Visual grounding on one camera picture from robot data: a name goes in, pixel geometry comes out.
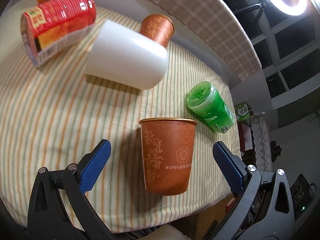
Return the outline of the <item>orange paper cup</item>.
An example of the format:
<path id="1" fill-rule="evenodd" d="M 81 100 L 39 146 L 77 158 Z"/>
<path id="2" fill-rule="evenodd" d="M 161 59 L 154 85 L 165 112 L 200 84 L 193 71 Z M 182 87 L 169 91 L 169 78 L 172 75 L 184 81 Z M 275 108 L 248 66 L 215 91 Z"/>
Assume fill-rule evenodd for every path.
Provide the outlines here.
<path id="1" fill-rule="evenodd" d="M 184 118 L 139 121 L 145 189 L 173 196 L 187 191 L 197 122 Z"/>
<path id="2" fill-rule="evenodd" d="M 168 16 L 152 14 L 144 18 L 139 33 L 166 48 L 174 34 L 174 24 Z"/>

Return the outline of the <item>white plastic cup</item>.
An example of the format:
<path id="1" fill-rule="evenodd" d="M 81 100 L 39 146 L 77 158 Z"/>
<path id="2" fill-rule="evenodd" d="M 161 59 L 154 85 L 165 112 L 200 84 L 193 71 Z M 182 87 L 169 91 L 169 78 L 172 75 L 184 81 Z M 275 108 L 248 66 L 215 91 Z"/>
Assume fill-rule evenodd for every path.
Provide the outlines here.
<path id="1" fill-rule="evenodd" d="M 149 90 L 163 80 L 168 65 L 169 56 L 162 45 L 106 20 L 88 55 L 85 74 Z"/>

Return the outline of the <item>white lace cloth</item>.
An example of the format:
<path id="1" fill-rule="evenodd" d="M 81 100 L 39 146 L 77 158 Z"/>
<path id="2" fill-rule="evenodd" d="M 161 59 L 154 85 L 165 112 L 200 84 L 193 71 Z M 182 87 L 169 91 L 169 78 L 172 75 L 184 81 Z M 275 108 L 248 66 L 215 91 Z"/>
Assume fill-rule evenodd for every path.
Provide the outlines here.
<path id="1" fill-rule="evenodd" d="M 255 116 L 252 119 L 251 130 L 256 158 L 256 165 L 259 171 L 272 171 L 272 158 L 269 127 L 263 116 Z"/>

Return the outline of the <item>green white tissue pack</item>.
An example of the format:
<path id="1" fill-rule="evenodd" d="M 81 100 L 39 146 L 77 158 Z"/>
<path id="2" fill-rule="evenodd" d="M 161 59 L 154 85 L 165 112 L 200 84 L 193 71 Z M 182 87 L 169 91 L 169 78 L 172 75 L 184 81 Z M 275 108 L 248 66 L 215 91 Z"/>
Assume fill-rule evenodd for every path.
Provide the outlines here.
<path id="1" fill-rule="evenodd" d="M 250 113 L 251 113 L 251 108 L 246 102 L 243 102 L 241 104 L 238 104 L 234 107 L 235 109 L 235 114 L 236 114 L 236 121 L 241 122 L 246 119 L 249 119 Z"/>

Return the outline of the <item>green plastic jar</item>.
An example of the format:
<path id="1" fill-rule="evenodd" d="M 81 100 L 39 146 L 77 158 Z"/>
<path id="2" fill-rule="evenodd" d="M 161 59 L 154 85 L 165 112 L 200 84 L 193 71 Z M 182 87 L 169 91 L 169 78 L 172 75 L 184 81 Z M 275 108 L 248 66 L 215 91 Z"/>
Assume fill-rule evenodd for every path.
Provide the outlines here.
<path id="1" fill-rule="evenodd" d="M 208 81 L 196 84 L 186 95 L 187 107 L 212 130 L 226 133 L 234 125 L 234 114 Z"/>

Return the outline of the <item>red snack canister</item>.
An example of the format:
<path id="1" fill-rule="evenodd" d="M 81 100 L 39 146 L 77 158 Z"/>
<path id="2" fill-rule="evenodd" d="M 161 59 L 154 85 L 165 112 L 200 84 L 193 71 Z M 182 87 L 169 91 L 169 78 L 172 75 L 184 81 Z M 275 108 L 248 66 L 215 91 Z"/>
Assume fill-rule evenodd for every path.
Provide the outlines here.
<path id="1" fill-rule="evenodd" d="M 38 68 L 84 39 L 93 29 L 96 15 L 94 0 L 48 0 L 25 11 L 20 31 L 33 65 Z"/>

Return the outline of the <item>plaid beige sofa backrest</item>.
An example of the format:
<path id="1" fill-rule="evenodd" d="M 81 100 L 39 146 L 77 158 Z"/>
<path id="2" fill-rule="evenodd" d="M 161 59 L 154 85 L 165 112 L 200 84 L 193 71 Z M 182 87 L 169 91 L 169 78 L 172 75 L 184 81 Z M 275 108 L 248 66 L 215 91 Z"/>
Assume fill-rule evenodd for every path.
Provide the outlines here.
<path id="1" fill-rule="evenodd" d="M 246 80 L 261 70 L 242 25 L 223 0 L 147 0 L 190 29 Z"/>

